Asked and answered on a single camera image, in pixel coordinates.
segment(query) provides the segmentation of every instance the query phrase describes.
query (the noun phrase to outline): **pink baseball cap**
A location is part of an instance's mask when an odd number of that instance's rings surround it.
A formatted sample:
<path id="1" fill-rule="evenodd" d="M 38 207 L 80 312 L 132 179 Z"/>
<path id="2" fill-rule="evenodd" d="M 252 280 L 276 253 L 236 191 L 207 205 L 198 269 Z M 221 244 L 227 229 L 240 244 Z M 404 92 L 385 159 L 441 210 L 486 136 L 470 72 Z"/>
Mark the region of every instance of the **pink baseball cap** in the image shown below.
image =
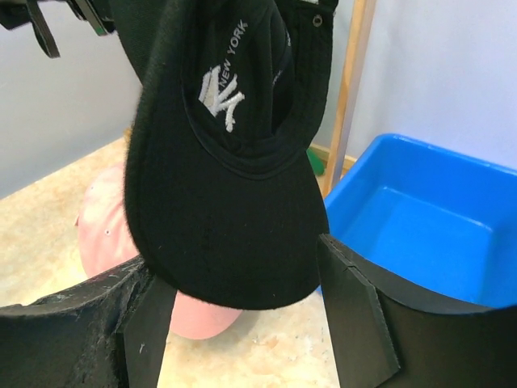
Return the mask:
<path id="1" fill-rule="evenodd" d="M 124 164 L 104 170 L 88 187 L 75 225 L 79 253 L 88 277 L 138 255 L 129 233 L 123 205 Z M 216 306 L 178 291 L 170 329 L 192 340 L 204 340 L 226 330 L 241 310 Z"/>

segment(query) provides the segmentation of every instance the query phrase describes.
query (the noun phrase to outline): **ny logo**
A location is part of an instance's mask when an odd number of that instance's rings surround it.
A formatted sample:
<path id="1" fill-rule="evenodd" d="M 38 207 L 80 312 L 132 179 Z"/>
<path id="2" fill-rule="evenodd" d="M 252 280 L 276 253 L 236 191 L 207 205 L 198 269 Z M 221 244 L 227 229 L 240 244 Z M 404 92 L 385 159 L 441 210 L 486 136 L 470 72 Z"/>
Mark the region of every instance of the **ny logo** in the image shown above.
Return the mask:
<path id="1" fill-rule="evenodd" d="M 212 113 L 214 117 L 219 112 L 226 111 L 226 130 L 231 133 L 235 119 L 233 113 L 237 105 L 244 99 L 244 95 L 239 91 L 230 97 L 237 89 L 237 75 L 233 76 L 232 81 L 222 90 L 219 90 L 219 73 L 221 67 L 216 66 L 203 76 L 203 86 L 201 87 L 200 101 Z"/>

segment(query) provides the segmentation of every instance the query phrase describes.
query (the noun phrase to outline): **baseball cap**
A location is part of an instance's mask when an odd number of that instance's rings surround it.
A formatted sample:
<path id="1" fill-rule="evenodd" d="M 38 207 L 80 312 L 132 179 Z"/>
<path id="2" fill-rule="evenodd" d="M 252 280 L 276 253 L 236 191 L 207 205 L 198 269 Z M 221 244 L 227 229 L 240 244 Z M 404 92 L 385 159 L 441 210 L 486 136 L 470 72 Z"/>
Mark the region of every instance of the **baseball cap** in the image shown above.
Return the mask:
<path id="1" fill-rule="evenodd" d="M 82 267 L 91 278 L 137 257 L 123 206 L 124 164 L 102 171 L 83 197 L 75 225 Z M 177 292 L 170 330 L 191 340 L 205 340 L 230 327 L 241 310 L 216 306 Z"/>
<path id="2" fill-rule="evenodd" d="M 328 232 L 306 150 L 330 76 L 331 0 L 167 0 L 143 77 L 124 206 L 182 293 L 269 310 L 319 285 Z"/>

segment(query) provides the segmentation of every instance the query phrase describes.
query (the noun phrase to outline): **cap eyelet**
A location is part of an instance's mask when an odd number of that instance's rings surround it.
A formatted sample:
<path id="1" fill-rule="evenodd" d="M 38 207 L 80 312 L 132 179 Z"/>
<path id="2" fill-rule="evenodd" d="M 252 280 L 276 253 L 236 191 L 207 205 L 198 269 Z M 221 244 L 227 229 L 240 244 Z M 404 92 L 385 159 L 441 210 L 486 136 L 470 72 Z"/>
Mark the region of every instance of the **cap eyelet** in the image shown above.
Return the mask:
<path id="1" fill-rule="evenodd" d="M 323 24 L 323 18 L 321 15 L 315 15 L 313 18 L 313 26 L 320 27 Z"/>

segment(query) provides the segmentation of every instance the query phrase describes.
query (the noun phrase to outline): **blue plastic bin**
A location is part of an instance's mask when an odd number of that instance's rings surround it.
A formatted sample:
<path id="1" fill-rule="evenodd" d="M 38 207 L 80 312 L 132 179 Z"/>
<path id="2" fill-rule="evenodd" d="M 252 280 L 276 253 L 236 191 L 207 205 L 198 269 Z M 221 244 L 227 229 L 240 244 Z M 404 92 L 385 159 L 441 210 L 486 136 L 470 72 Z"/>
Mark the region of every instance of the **blue plastic bin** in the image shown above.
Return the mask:
<path id="1" fill-rule="evenodd" d="M 326 198 L 331 234 L 417 285 L 517 303 L 517 171 L 379 136 Z"/>

